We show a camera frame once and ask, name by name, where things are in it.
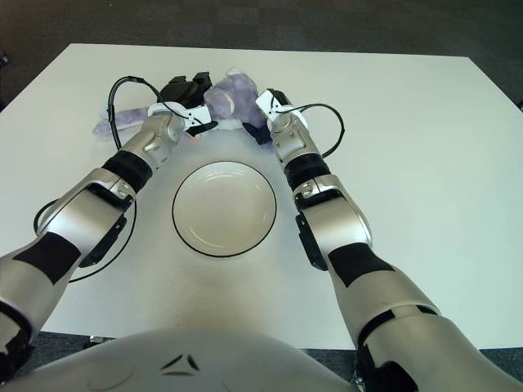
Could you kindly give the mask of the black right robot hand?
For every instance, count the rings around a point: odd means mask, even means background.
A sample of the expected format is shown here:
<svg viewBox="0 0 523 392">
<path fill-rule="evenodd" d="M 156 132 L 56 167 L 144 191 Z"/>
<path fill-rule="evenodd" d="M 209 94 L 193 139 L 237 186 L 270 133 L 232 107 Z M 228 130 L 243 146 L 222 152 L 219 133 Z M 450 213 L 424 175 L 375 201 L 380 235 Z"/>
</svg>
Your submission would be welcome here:
<svg viewBox="0 0 523 392">
<path fill-rule="evenodd" d="M 243 129 L 259 144 L 272 142 L 268 120 L 255 102 L 256 97 L 247 100 L 246 114 L 240 119 Z"/>
</svg>

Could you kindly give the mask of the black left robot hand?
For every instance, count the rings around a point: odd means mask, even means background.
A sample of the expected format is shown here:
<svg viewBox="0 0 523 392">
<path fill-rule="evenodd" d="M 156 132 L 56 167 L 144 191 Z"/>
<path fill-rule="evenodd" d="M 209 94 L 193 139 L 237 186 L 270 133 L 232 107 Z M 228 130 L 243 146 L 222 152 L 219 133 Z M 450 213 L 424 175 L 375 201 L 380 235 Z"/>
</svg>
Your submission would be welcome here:
<svg viewBox="0 0 523 392">
<path fill-rule="evenodd" d="M 217 126 L 204 102 L 204 93 L 212 87 L 209 72 L 199 72 L 191 80 L 186 76 L 174 77 L 160 91 L 157 102 L 164 109 L 181 116 L 186 131 L 197 136 Z"/>
</svg>

